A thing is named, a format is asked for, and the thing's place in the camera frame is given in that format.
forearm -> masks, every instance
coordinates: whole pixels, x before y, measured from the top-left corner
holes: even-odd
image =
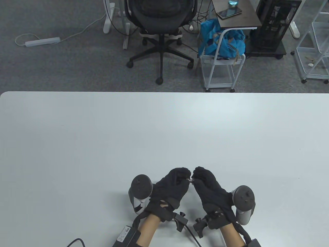
[[[137,244],[142,247],[148,247],[150,245],[150,242],[152,240],[152,237],[158,228],[161,220],[158,216],[155,216],[154,214],[150,214],[141,227],[139,228],[140,231],[140,237],[137,240]]]
[[[227,247],[243,247],[243,246],[245,246],[245,242],[241,238],[240,234],[235,230],[232,223],[221,227],[220,231],[224,237]]]

hand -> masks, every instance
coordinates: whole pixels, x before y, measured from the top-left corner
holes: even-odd
[[[220,208],[230,223],[237,221],[232,210],[232,194],[227,193],[219,185],[211,171],[203,167],[197,167],[193,171],[192,179],[194,180],[195,190],[200,196],[203,209],[207,214],[214,215]]]
[[[181,199],[189,188],[190,182],[187,179],[190,176],[191,172],[187,168],[171,170],[154,185],[150,203],[145,210],[158,216],[163,222],[171,220],[172,212],[179,207]]]

black computer case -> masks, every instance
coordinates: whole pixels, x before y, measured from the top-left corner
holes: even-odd
[[[262,26],[250,32],[252,50],[249,52],[258,53],[256,56],[272,56],[271,53],[275,56],[278,48],[285,50],[281,40],[300,3],[301,0],[261,0],[256,13]]]

phone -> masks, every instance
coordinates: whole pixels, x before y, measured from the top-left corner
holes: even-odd
[[[217,12],[216,14],[221,18],[221,19],[226,19],[228,17],[237,15],[237,14],[241,14],[242,10],[239,9],[238,7],[233,7],[233,8],[229,8],[227,10],[223,10],[220,12]]]

sticker label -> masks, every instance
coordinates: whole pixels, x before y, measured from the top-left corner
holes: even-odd
[[[124,229],[122,230],[122,232],[120,233],[120,235],[118,236],[117,240],[122,243],[124,241],[124,239],[126,238],[129,230],[130,230],[130,227],[125,226]]]

